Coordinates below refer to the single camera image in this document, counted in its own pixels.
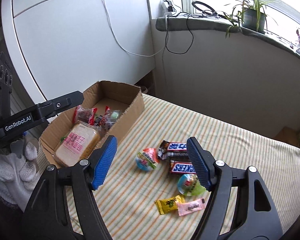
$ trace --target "striped bedsheet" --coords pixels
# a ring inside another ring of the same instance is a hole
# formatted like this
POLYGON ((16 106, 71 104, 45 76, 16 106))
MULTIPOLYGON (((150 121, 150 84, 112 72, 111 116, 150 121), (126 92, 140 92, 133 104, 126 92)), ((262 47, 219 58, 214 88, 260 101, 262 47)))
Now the striped bedsheet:
MULTIPOLYGON (((118 146, 106 180, 94 196, 113 239, 190 239, 203 211, 179 217, 178 212, 159 215, 154 201, 178 195, 178 176, 168 174, 161 161, 153 172, 143 172, 136 153, 157 148, 162 140, 185 142, 195 136, 201 146, 229 166, 256 166, 277 207, 285 232, 300 214, 300 149, 169 102, 143 95, 145 110, 118 146)), ((41 170, 46 162, 41 161, 41 170)), ((74 231, 81 232, 71 188, 67 188, 74 231)), ((208 192, 203 194, 206 200, 208 192)), ((186 201, 196 197, 186 197, 186 201)), ((236 189, 231 191, 221 233, 229 231, 236 189)))

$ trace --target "cardboard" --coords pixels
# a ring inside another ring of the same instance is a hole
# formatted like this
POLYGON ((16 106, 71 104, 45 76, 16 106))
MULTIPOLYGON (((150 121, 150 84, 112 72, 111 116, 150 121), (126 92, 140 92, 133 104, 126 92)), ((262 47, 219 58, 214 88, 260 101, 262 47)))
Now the cardboard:
POLYGON ((283 127, 273 139, 300 148, 298 133, 289 127, 283 127))
MULTIPOLYGON (((118 144, 120 144, 145 108, 140 88, 125 83, 100 81, 85 90, 83 96, 82 106, 85 108, 97 107, 97 115, 103 115, 106 106, 109 106, 111 110, 122 111, 117 122, 97 143, 95 149, 100 148, 109 135, 116 136, 118 144)), ((60 165, 54 159, 55 151, 60 146, 60 139, 74 125, 72 123, 74 110, 75 107, 59 114, 39 138, 47 160, 58 168, 60 165)))

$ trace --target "screw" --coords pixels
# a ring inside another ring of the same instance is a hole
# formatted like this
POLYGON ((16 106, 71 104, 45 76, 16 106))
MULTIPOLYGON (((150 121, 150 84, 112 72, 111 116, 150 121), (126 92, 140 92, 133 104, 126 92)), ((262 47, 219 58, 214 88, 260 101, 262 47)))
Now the screw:
POLYGON ((47 171, 53 171, 54 170, 54 165, 50 164, 47 166, 47 171))
POLYGON ((257 171, 257 168, 255 166, 250 166, 249 167, 249 171, 251 172, 256 172, 257 171))
POLYGON ((88 163, 89 163, 89 161, 86 160, 86 159, 83 159, 83 160, 81 160, 81 161, 79 162, 79 164, 80 164, 81 166, 85 166, 85 165, 87 165, 88 163))
POLYGON ((225 163, 224 163, 222 160, 217 160, 217 161, 216 161, 216 165, 222 167, 222 166, 225 165, 225 163))

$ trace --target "potted plant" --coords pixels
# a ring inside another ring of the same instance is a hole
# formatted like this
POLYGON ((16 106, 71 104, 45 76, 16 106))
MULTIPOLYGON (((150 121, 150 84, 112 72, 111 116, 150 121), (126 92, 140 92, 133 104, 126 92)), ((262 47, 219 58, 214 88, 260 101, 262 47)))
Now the potted plant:
POLYGON ((266 14, 264 7, 267 6, 270 2, 275 2, 274 0, 268 1, 260 1, 260 0, 236 0, 239 1, 240 4, 237 4, 232 9, 232 14, 228 15, 224 13, 225 17, 232 23, 231 26, 228 27, 226 32, 226 37, 229 34, 231 28, 240 28, 241 26, 248 28, 253 31, 258 31, 260 33, 264 33, 263 29, 266 23, 266 14), (241 6, 241 11, 238 11, 234 15, 234 10, 237 6, 241 6))

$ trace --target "pink printed label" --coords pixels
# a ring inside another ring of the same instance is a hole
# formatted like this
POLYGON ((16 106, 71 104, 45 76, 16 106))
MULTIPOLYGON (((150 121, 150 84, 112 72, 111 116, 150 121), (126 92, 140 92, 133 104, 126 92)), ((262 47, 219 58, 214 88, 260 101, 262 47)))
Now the pink printed label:
POLYGON ((84 143, 85 138, 71 132, 67 138, 63 141, 63 146, 72 151, 74 154, 81 154, 83 148, 82 144, 84 143))

